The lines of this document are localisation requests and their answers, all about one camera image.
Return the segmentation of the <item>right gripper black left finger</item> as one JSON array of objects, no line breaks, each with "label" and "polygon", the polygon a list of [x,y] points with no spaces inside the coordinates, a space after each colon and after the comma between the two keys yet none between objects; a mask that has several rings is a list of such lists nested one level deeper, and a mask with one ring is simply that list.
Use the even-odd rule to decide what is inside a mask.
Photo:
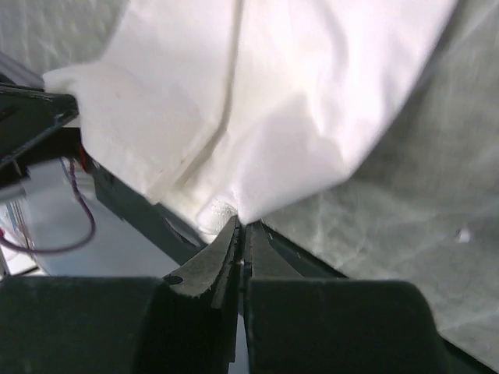
[{"label": "right gripper black left finger", "polygon": [[235,356],[240,223],[165,277],[1,282],[4,373],[225,373]]}]

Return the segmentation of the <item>cream white t shirt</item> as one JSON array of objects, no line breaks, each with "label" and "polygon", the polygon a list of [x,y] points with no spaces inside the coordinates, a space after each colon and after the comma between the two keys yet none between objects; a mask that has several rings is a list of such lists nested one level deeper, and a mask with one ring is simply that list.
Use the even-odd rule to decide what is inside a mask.
[{"label": "cream white t shirt", "polygon": [[44,75],[86,152],[212,239],[349,179],[453,1],[131,1],[102,55]]}]

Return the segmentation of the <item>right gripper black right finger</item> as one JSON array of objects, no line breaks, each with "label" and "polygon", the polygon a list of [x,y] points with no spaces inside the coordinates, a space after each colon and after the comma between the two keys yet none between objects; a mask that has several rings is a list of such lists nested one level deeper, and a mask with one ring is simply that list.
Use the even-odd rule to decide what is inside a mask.
[{"label": "right gripper black right finger", "polygon": [[437,332],[401,280],[304,277],[246,228],[244,320],[252,373],[487,373]]}]

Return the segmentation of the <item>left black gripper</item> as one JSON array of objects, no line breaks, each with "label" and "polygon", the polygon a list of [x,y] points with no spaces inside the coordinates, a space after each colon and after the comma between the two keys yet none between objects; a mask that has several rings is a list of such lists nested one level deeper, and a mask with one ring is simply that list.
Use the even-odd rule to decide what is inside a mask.
[{"label": "left black gripper", "polygon": [[16,85],[1,75],[1,178],[23,179],[28,167],[60,157],[80,159],[76,99]]}]

